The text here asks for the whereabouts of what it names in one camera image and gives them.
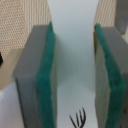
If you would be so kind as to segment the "gripper grey green-padded right finger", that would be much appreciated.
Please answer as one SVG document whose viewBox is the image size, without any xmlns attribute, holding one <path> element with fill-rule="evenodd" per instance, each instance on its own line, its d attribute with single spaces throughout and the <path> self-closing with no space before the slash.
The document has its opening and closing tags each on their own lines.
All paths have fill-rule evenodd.
<svg viewBox="0 0 128 128">
<path fill-rule="evenodd" d="M 128 128 L 128 44 L 114 27 L 95 25 L 98 128 Z"/>
</svg>

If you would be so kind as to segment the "gripper grey green-padded left finger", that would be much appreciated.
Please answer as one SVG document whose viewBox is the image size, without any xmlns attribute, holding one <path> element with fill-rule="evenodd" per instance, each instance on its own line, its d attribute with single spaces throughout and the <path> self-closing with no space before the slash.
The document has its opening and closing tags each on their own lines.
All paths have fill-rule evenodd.
<svg viewBox="0 0 128 128">
<path fill-rule="evenodd" d="M 56 128 L 57 68 L 52 23 L 33 27 L 13 76 L 25 128 Z"/>
</svg>

